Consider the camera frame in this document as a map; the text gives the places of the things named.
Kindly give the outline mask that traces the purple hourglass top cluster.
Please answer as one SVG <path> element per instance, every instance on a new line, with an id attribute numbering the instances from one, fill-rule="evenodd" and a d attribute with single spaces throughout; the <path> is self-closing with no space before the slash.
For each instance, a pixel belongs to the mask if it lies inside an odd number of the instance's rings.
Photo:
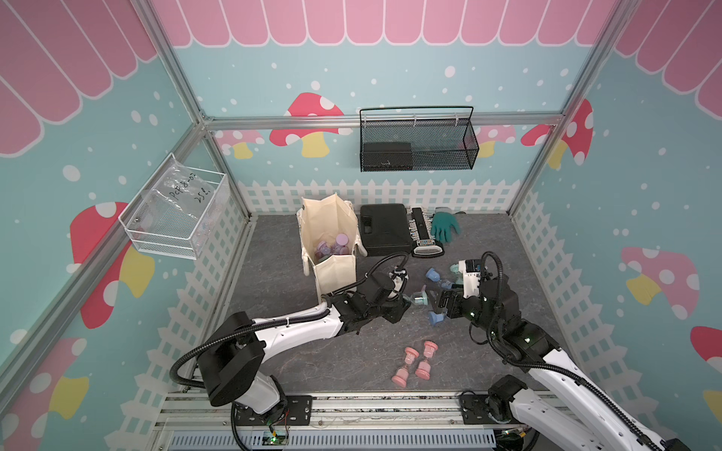
<path id="1" fill-rule="evenodd" d="M 315 248 L 315 257 L 317 261 L 323 261 L 334 254 L 333 246 L 326 241 L 319 241 Z"/>

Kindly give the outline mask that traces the cream canvas tote bag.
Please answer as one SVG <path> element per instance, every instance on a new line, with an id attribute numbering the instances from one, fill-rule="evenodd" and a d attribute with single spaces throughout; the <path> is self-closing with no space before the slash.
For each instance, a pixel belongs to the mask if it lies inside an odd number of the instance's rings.
<path id="1" fill-rule="evenodd" d="M 366 257 L 353 204 L 338 195 L 304 198 L 296 214 L 306 276 L 315 278 L 317 294 L 356 281 L 356 258 Z"/>

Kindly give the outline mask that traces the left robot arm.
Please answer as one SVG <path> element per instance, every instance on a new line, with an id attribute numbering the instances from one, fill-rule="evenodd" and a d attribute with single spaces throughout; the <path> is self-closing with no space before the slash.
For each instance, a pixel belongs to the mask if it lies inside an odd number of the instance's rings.
<path id="1" fill-rule="evenodd" d="M 267 360 L 306 343 L 359 333 L 375 319 L 399 322 L 411 306 L 403 292 L 408 253 L 377 261 L 357 281 L 323 293 L 310 309 L 271 319 L 231 315 L 203 344 L 179 357 L 168 371 L 173 383 L 206 391 L 210 404 L 247 408 L 274 423 L 289 400 L 274 376 L 261 373 Z"/>

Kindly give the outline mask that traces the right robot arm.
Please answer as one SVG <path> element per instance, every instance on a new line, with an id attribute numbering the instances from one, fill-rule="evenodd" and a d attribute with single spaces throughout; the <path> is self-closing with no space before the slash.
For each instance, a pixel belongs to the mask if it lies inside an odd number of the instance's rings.
<path id="1" fill-rule="evenodd" d="M 523 319 L 501 259 L 493 252 L 458 264 L 461 283 L 432 299 L 450 319 L 466 319 L 482 330 L 487 345 L 506 365 L 518 368 L 551 391 L 571 413 L 542 400 L 513 375 L 487 391 L 485 413 L 498 424 L 519 422 L 564 450 L 684 450 L 627 413 L 589 379 L 543 328 Z"/>

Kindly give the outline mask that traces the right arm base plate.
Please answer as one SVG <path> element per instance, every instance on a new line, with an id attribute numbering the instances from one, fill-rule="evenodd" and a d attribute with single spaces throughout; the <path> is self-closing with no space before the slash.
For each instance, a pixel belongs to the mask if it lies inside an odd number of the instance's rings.
<path id="1" fill-rule="evenodd" d="M 528 426 L 511 412 L 513 396 L 464 391 L 457 396 L 457 400 L 465 425 L 487 425 L 498 428 Z"/>

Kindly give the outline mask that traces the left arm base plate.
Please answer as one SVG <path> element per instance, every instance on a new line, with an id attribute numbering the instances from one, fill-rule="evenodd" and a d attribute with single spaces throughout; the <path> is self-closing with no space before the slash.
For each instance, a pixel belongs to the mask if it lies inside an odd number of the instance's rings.
<path id="1" fill-rule="evenodd" d="M 308 426 L 312 402 L 312 396 L 286 396 L 268 413 L 262 415 L 246 406 L 241 406 L 236 409 L 235 422 L 240 427 Z"/>

